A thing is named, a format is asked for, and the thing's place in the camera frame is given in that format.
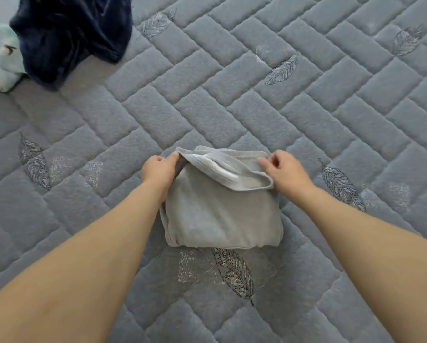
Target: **navy velvet garment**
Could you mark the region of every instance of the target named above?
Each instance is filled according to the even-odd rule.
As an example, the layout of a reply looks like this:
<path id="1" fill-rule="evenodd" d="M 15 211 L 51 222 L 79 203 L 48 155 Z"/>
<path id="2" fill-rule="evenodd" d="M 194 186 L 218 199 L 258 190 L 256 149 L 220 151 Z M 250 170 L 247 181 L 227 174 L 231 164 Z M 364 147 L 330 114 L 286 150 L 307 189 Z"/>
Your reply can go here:
<path id="1" fill-rule="evenodd" d="M 27 74 L 57 89 L 90 54 L 121 60 L 132 33 L 131 0 L 20 0 L 10 26 Z"/>

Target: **person's left hand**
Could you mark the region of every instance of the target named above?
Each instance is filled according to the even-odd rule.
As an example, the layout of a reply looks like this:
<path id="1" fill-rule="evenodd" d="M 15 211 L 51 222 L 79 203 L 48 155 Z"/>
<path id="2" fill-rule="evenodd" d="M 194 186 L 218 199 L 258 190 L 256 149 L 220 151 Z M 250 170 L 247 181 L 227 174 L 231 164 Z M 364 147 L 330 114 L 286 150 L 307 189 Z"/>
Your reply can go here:
<path id="1" fill-rule="evenodd" d="M 166 159 L 154 155 L 143 164 L 142 184 L 148 183 L 153 185 L 157 190 L 160 190 L 162 202 L 165 201 L 167 191 L 174 180 L 179 157 L 179 153 L 172 153 Z"/>

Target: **hand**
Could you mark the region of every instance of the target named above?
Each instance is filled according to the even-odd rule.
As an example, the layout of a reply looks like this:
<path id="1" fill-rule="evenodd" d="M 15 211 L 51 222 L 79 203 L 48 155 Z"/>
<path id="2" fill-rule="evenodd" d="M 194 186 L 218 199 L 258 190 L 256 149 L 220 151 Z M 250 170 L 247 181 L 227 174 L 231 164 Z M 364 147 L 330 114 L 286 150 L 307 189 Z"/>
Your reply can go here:
<path id="1" fill-rule="evenodd" d="M 174 180 L 179 157 L 179 153 L 172 153 L 166 159 L 162 156 L 154 155 L 143 164 L 142 184 L 148 183 L 159 190 L 161 202 L 165 201 L 167 191 Z"/>
<path id="2" fill-rule="evenodd" d="M 258 163 L 274 180 L 275 189 L 299 205 L 302 196 L 316 188 L 299 161 L 283 150 L 277 150 Z"/>

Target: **person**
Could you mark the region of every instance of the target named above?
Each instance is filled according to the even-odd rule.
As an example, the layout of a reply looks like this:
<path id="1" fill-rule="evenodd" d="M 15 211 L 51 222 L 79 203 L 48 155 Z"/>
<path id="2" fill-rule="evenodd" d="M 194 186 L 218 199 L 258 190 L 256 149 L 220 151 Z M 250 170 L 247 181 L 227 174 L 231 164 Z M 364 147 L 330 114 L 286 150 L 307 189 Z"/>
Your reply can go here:
<path id="1" fill-rule="evenodd" d="M 103 342 L 136 274 L 179 155 L 153 156 L 142 184 L 0 291 L 0 343 Z M 427 343 L 427 240 L 317 188 L 278 150 L 258 160 L 275 188 L 318 226 L 396 343 Z"/>

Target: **forearm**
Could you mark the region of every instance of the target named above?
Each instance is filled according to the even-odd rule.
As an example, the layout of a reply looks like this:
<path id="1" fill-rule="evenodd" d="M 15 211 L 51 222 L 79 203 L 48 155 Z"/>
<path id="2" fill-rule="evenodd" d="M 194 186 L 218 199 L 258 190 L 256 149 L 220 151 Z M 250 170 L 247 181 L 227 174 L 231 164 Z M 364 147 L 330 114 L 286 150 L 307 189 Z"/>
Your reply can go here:
<path id="1" fill-rule="evenodd" d="M 160 198 L 142 184 L 3 288 L 0 342 L 104 340 L 136 273 Z"/>
<path id="2" fill-rule="evenodd" d="M 350 207 L 321 189 L 298 206 L 397 343 L 427 342 L 427 240 Z"/>

